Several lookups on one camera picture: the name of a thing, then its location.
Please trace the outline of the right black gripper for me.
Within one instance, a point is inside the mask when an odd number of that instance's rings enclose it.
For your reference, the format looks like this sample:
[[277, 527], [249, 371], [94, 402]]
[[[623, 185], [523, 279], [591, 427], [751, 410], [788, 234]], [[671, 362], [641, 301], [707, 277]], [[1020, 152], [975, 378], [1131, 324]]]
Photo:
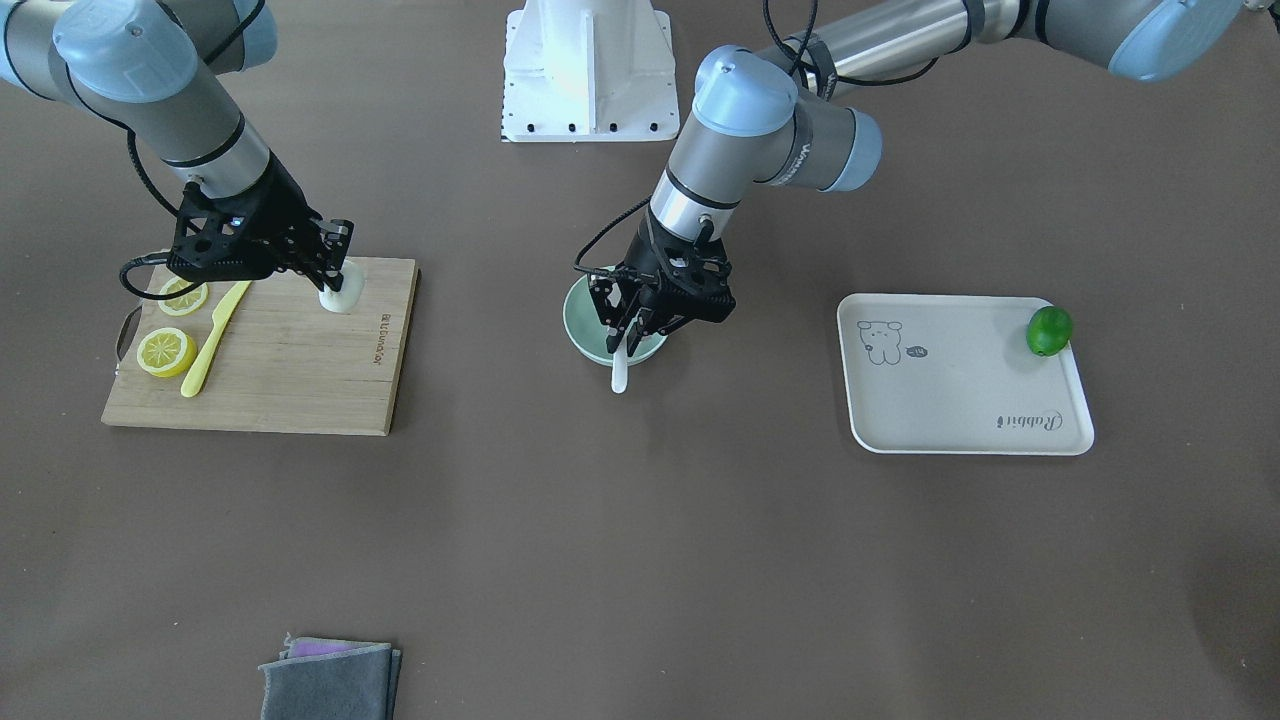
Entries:
[[244, 192], [225, 199], [210, 199], [191, 181], [166, 268], [192, 283], [297, 272], [321, 292], [339, 292], [355, 224], [319, 219], [278, 160]]

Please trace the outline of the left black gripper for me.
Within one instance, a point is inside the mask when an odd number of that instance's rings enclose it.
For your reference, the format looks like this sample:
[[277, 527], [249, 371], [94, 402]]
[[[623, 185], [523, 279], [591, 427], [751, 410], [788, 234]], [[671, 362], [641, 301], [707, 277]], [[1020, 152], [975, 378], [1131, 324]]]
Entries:
[[731, 270], [721, 241], [686, 241], [644, 211], [623, 261], [588, 275], [605, 352], [622, 348], [632, 357], [648, 336], [667, 336], [690, 320], [723, 322], [736, 307]]

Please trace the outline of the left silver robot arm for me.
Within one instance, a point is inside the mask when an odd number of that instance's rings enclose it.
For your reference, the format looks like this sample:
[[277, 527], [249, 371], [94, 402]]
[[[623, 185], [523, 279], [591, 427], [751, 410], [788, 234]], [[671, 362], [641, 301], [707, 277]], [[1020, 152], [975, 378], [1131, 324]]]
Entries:
[[733, 310], [723, 234], [754, 184], [845, 192], [872, 178], [883, 135], [836, 96], [920, 77], [970, 44], [1028, 38], [1114, 76], [1157, 82], [1206, 54], [1239, 1], [886, 1], [698, 69], [690, 117], [622, 261], [585, 266], [617, 363], [654, 334]]

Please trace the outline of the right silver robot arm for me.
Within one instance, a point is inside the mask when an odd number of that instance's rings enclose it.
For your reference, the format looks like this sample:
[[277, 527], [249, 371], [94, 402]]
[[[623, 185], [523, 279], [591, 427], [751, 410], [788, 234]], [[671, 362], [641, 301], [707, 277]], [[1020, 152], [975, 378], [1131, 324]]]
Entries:
[[196, 287], [294, 272], [344, 313], [362, 292], [349, 222], [325, 220], [219, 76], [268, 61], [276, 26], [261, 1], [5, 1], [3, 78], [147, 143], [184, 182], [159, 264]]

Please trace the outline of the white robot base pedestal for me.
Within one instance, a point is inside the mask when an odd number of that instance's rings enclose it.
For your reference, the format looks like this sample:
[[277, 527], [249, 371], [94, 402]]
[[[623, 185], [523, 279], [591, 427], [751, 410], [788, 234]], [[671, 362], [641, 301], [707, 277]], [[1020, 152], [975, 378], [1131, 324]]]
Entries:
[[527, 1], [507, 17], [503, 64], [506, 142], [678, 135], [671, 18], [649, 1]]

